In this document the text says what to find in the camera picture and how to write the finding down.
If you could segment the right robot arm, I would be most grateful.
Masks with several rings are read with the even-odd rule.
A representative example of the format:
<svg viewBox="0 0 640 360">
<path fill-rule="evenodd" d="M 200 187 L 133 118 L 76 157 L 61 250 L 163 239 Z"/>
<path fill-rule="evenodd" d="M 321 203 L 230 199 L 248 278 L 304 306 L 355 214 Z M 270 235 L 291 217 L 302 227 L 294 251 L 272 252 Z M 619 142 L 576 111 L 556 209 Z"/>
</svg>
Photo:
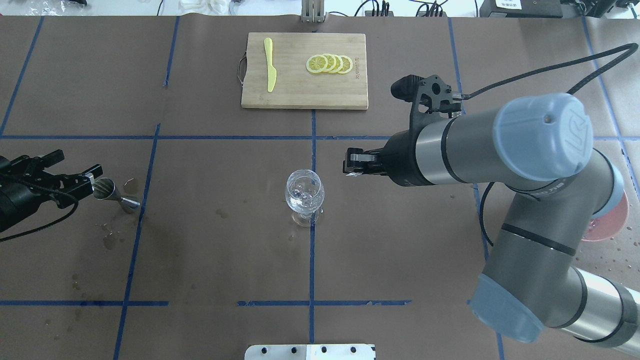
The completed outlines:
<svg viewBox="0 0 640 360">
<path fill-rule="evenodd" d="M 348 148 L 342 171 L 404 187 L 503 183 L 514 197 L 471 312 L 522 343 L 550 328 L 639 356 L 639 292 L 573 265 L 590 221 L 625 194 L 622 174 L 594 147 L 592 122 L 575 96 L 524 96 L 449 119 L 418 112 L 384 147 Z"/>
</svg>

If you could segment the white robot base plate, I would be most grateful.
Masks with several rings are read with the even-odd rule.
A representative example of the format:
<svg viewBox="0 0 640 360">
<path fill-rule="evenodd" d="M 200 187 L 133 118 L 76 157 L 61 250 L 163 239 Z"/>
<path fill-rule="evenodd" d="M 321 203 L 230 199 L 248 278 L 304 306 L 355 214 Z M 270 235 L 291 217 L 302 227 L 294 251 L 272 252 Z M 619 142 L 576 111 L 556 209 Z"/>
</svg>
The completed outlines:
<svg viewBox="0 0 640 360">
<path fill-rule="evenodd" d="M 374 344 L 256 344 L 244 353 L 245 360 L 376 360 Z"/>
</svg>

